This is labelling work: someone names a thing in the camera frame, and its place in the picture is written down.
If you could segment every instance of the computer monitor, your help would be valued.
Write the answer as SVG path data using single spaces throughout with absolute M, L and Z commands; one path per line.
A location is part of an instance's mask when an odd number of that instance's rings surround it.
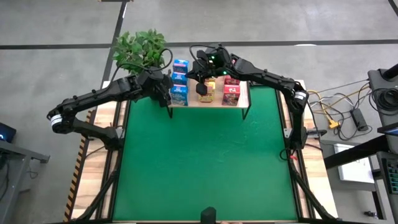
M 0 141 L 11 143 L 17 130 L 0 122 Z
M 389 124 L 377 129 L 378 133 L 398 136 L 398 123 Z

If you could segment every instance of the yellow cable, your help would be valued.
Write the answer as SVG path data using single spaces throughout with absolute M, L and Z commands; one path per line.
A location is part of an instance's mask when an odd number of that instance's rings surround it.
M 327 106 L 326 108 L 322 107 L 322 110 L 315 110 L 315 111 L 312 111 L 312 112 L 321 112 L 321 111 L 325 112 L 326 109 L 331 108 L 332 106 L 336 105 L 336 104 L 337 104 L 338 102 L 340 102 L 341 100 L 343 100 L 343 99 L 345 99 L 345 98 L 348 98 L 349 96 L 355 95 L 355 94 L 359 93 L 360 91 L 365 90 L 365 89 L 367 89 L 367 88 L 369 88 L 369 86 L 364 87 L 364 88 L 362 88 L 362 89 L 360 89 L 360 90 L 358 90 L 358 91 L 355 91 L 355 92 L 353 92 L 353 93 L 350 93 L 349 95 L 346 95 L 346 96 L 340 98 L 338 101 L 332 103 L 331 105 Z
M 315 90 L 307 90 L 307 92 L 316 94 L 318 96 L 319 100 L 322 99 L 321 95 L 319 95 L 319 93 L 317 91 L 315 91 Z M 321 104 L 321 103 L 319 103 L 319 104 L 322 107 L 322 111 L 323 111 L 323 114 L 326 116 L 326 119 L 329 122 L 333 121 L 333 119 L 326 113 L 326 109 L 324 109 L 323 104 Z

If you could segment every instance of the wooden shelf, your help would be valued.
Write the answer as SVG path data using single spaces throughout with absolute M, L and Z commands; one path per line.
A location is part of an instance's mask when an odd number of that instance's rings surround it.
M 223 95 L 224 95 L 224 77 L 216 78 L 216 90 L 215 97 L 211 103 L 199 102 L 198 93 L 196 93 L 196 80 L 189 80 L 189 94 L 188 94 L 188 106 L 181 105 L 170 105 L 170 108 L 231 108 L 231 109 L 244 109 L 248 108 L 250 105 L 249 94 L 248 94 L 248 84 L 247 82 L 241 82 L 239 86 L 241 87 L 241 95 L 239 96 L 238 105 L 228 106 L 222 105 Z

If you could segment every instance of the desk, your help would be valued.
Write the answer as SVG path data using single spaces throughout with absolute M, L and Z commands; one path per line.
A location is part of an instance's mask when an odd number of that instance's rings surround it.
M 283 98 L 281 102 L 284 118 L 286 121 L 286 127 L 288 128 L 290 126 L 289 116 L 287 114 L 286 105 Z M 118 113 L 118 118 L 114 117 L 116 104 L 117 103 L 115 102 L 110 102 L 97 107 L 94 124 L 102 127 L 109 126 L 109 124 L 113 122 L 118 122 L 118 125 L 123 124 L 126 103 L 121 103 L 121 109 Z M 314 128 L 312 116 L 308 111 L 305 112 L 304 120 L 305 126 L 307 128 Z M 318 146 L 318 142 L 314 139 L 309 139 L 307 142 Z M 90 157 L 85 158 L 87 153 L 90 153 L 101 146 L 102 144 L 98 140 L 89 141 L 85 138 L 82 138 L 81 140 L 81 147 L 79 149 L 78 159 L 76 161 L 76 170 L 72 178 L 72 184 L 70 187 L 71 191 L 68 196 L 64 221 L 67 221 L 70 218 L 79 217 L 94 199 L 101 187 L 104 166 L 106 165 L 106 157 L 109 153 L 107 153 L 105 150 L 101 150 L 95 154 L 92 154 Z M 327 209 L 327 211 L 333 216 L 337 217 L 333 195 L 331 193 L 325 165 L 323 163 L 322 153 L 318 149 L 307 146 L 302 152 L 311 190 L 320 203 Z M 108 214 L 108 205 L 112 192 L 113 190 L 110 189 L 104 199 L 104 207 L 102 209 L 103 212 L 100 217 L 105 217 Z M 303 216 L 308 217 L 306 199 L 301 190 L 298 192 L 300 195 L 300 204 L 303 210 Z

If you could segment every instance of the wooden table frame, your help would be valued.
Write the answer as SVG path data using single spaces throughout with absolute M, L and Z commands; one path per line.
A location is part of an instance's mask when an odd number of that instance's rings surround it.
M 276 91 L 278 107 L 280 111 L 281 124 L 284 128 L 291 128 L 290 116 L 287 112 L 287 106 L 284 102 L 284 97 Z M 126 127 L 127 119 L 125 115 L 129 114 L 130 102 L 109 102 L 97 107 L 97 109 L 89 113 L 87 122 L 94 125 L 107 127 L 123 126 Z M 309 110 L 304 114 L 304 126 L 307 129 L 314 128 L 314 122 Z M 316 139 L 308 139 L 307 143 L 318 146 L 319 142 Z M 78 218 L 90 203 L 96 197 L 103 186 L 105 180 L 112 173 L 117 158 L 121 160 L 121 154 L 118 151 L 110 152 L 105 149 L 100 149 L 94 154 L 86 157 L 90 152 L 103 146 L 103 143 L 98 140 L 90 140 L 82 137 L 78 157 L 76 160 L 75 171 L 72 177 L 70 186 L 70 193 L 68 195 L 67 207 L 65 210 L 64 222 L 68 222 L 74 218 Z M 298 160 L 295 162 L 297 170 L 299 170 L 304 181 L 306 181 L 325 209 L 337 217 L 335 203 L 331 192 L 328 176 L 326 173 L 325 164 L 323 163 L 322 152 L 311 146 L 305 146 L 302 151 L 296 155 Z M 116 198 L 116 182 L 107 191 L 105 197 L 100 203 L 99 209 L 91 216 L 91 219 L 102 219 L 102 222 L 112 222 L 114 199 Z M 317 212 L 313 211 L 311 206 L 308 206 L 302 189 L 292 180 L 292 188 L 295 196 L 296 212 L 299 218 L 320 218 Z M 257 221 L 257 222 L 291 222 L 291 220 L 273 220 L 273 221 Z

